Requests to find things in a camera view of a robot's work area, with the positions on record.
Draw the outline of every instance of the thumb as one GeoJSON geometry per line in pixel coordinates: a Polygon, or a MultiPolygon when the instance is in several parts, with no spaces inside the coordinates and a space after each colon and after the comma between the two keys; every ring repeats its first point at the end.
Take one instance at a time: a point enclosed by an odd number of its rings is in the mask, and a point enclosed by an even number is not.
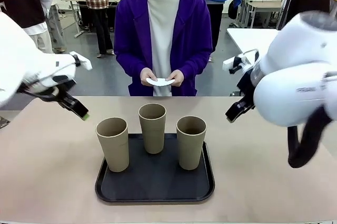
{"type": "Polygon", "coordinates": [[[156,76],[153,74],[153,72],[148,73],[148,76],[153,80],[153,81],[158,81],[156,76]]]}
{"type": "Polygon", "coordinates": [[[172,72],[172,73],[169,75],[169,77],[166,79],[166,81],[170,81],[170,80],[174,79],[175,76],[176,76],[176,73],[175,73],[175,72],[172,72]]]}

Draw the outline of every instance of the white plate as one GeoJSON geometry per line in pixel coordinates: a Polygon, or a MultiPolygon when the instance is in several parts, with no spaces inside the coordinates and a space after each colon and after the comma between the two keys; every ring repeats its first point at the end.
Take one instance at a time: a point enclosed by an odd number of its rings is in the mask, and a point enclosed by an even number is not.
{"type": "Polygon", "coordinates": [[[150,78],[147,78],[146,81],[153,86],[169,86],[174,83],[174,79],[166,81],[165,78],[158,78],[158,81],[153,81],[150,78]]]}

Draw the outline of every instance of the beige cup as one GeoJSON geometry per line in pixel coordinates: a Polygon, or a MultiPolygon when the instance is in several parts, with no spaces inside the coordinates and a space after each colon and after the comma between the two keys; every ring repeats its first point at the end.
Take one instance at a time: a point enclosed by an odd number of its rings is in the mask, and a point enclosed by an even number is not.
{"type": "Polygon", "coordinates": [[[111,171],[121,172],[129,165],[127,123],[120,118],[109,118],[96,126],[104,157],[111,171]]]}
{"type": "Polygon", "coordinates": [[[145,150],[158,154],[164,148],[166,109],[159,104],[147,104],[139,111],[145,150]]]}
{"type": "Polygon", "coordinates": [[[198,117],[186,116],[177,122],[179,164],[185,170],[199,166],[207,125],[198,117]]]}

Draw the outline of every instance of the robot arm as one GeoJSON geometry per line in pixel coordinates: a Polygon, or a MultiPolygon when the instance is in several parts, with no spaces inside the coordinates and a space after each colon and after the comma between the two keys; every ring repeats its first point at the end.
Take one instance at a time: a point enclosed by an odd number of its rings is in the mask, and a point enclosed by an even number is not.
{"type": "Polygon", "coordinates": [[[42,53],[4,13],[0,13],[0,27],[0,107],[15,93],[25,93],[43,101],[56,101],[86,119],[88,109],[67,92],[76,84],[76,67],[91,70],[90,61],[75,52],[42,53]]]}
{"type": "Polygon", "coordinates": [[[228,120],[234,122],[256,108],[265,120],[287,127],[293,168],[313,157],[323,129],[337,119],[336,36],[334,18],[302,13],[279,32],[267,54],[253,65],[241,56],[230,67],[232,74],[243,69],[237,85],[243,98],[227,111],[228,120]],[[299,143],[297,125],[302,123],[306,126],[299,143]]]}

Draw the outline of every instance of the black tray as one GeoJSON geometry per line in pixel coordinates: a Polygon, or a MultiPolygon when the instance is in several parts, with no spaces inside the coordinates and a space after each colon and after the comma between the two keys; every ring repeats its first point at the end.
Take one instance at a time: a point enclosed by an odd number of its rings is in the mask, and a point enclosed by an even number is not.
{"type": "Polygon", "coordinates": [[[144,149],[141,134],[129,134],[130,165],[112,172],[103,160],[95,185],[97,196],[110,203],[198,202],[210,197],[215,183],[206,143],[199,166],[186,171],[178,163],[176,134],[165,134],[165,146],[157,155],[144,149]]]}

